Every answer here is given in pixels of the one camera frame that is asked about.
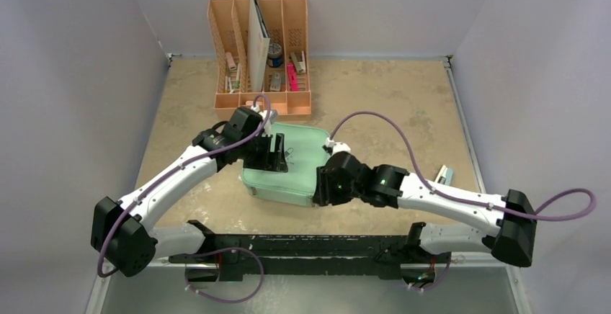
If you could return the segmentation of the mint green case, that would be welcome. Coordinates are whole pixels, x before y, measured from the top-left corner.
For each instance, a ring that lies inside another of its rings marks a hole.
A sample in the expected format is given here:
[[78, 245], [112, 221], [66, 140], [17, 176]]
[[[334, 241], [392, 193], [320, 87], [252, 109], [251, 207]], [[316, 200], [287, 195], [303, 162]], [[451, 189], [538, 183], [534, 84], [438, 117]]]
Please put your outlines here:
[[316, 191], [316, 169], [325, 165], [329, 154], [323, 150], [329, 132], [317, 127], [277, 122], [273, 133], [285, 137], [288, 171], [271, 172], [243, 168], [241, 180], [256, 198], [303, 207], [312, 207]]

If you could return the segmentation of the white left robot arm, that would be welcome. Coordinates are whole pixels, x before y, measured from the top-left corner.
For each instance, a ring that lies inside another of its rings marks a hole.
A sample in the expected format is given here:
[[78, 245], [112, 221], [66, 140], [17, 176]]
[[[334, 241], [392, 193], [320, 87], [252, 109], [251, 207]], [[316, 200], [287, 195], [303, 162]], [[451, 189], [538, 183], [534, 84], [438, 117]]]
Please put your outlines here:
[[159, 219], [192, 188], [237, 160], [256, 169], [286, 172], [284, 136], [273, 134], [277, 111], [239, 107], [231, 118], [198, 133], [160, 174], [119, 200], [94, 207], [91, 245], [99, 252], [97, 273], [132, 277], [150, 261], [188, 254], [198, 263], [212, 259], [215, 244], [194, 225], [157, 229]]

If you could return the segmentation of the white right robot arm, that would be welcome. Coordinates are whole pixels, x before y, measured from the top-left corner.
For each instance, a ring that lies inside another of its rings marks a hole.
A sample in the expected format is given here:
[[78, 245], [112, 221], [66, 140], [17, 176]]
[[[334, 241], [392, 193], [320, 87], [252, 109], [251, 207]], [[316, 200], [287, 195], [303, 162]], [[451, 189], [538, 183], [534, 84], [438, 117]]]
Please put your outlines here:
[[422, 261], [429, 255], [480, 252], [517, 267], [530, 267], [537, 223], [526, 195], [480, 194], [421, 181], [406, 169], [383, 164], [370, 168], [353, 155], [334, 154], [316, 169], [313, 202], [343, 205], [358, 198], [374, 207], [419, 210], [452, 219], [452, 224], [418, 222], [404, 243], [406, 255]]

